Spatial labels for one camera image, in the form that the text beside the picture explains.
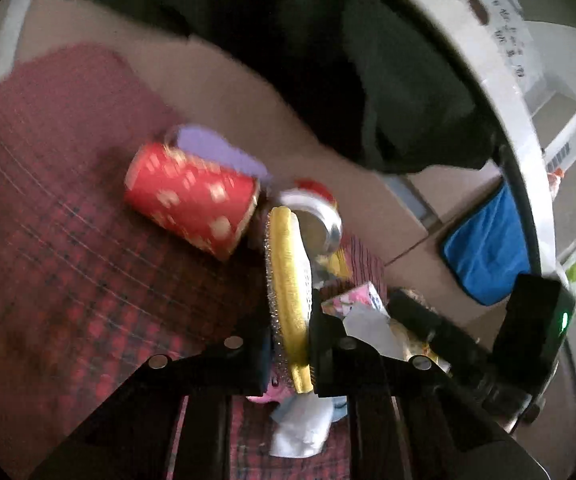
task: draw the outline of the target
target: black cloth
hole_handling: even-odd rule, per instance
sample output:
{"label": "black cloth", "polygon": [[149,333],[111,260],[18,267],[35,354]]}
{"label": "black cloth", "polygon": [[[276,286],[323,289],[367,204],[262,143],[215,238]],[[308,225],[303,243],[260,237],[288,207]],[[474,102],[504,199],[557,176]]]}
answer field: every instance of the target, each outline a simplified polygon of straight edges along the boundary
{"label": "black cloth", "polygon": [[367,168],[481,168],[498,125],[404,12],[382,0],[97,0],[197,34],[266,78],[319,140]]}

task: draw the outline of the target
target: plaid blanket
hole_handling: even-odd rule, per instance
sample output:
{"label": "plaid blanket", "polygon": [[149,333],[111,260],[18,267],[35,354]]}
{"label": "plaid blanket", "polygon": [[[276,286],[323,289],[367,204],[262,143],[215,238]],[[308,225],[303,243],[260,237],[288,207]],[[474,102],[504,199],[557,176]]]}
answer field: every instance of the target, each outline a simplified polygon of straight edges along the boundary
{"label": "plaid blanket", "polygon": [[[200,352],[265,297],[259,254],[222,264],[123,204],[134,153],[182,121],[100,46],[0,84],[0,463],[15,479],[151,354]],[[235,399],[232,478],[348,477],[346,423],[316,457],[273,458],[271,409]]]}

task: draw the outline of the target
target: green light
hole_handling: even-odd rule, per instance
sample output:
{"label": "green light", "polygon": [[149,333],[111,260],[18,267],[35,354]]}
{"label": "green light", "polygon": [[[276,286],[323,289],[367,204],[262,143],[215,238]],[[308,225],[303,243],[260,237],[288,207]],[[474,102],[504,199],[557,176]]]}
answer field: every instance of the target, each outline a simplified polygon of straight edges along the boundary
{"label": "green light", "polygon": [[561,320],[561,332],[565,330],[566,326],[567,326],[567,312],[564,312],[564,316]]}

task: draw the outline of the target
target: metal bolt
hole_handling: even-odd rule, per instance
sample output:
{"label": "metal bolt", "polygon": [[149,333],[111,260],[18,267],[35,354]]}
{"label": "metal bolt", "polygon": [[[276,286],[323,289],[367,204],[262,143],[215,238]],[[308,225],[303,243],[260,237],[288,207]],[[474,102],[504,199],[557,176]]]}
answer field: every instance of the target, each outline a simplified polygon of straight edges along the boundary
{"label": "metal bolt", "polygon": [[148,366],[154,370],[159,370],[167,365],[167,357],[164,354],[153,355],[148,359]]}
{"label": "metal bolt", "polygon": [[354,350],[357,348],[357,343],[351,337],[343,337],[339,340],[339,348],[341,350]]}
{"label": "metal bolt", "polygon": [[417,355],[412,358],[412,366],[417,370],[429,370],[432,368],[432,361],[430,361],[426,356]]}
{"label": "metal bolt", "polygon": [[226,337],[223,344],[226,348],[236,350],[237,348],[242,347],[242,345],[244,344],[244,340],[238,335],[231,335],[230,337]]}

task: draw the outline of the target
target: red cup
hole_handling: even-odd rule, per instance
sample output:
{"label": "red cup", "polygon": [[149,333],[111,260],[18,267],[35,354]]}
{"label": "red cup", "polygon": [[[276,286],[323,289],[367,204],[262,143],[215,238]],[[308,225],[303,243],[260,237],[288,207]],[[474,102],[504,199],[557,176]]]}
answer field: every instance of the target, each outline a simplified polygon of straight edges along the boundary
{"label": "red cup", "polygon": [[178,148],[147,144],[126,174],[126,202],[225,261],[252,218],[259,183]]}

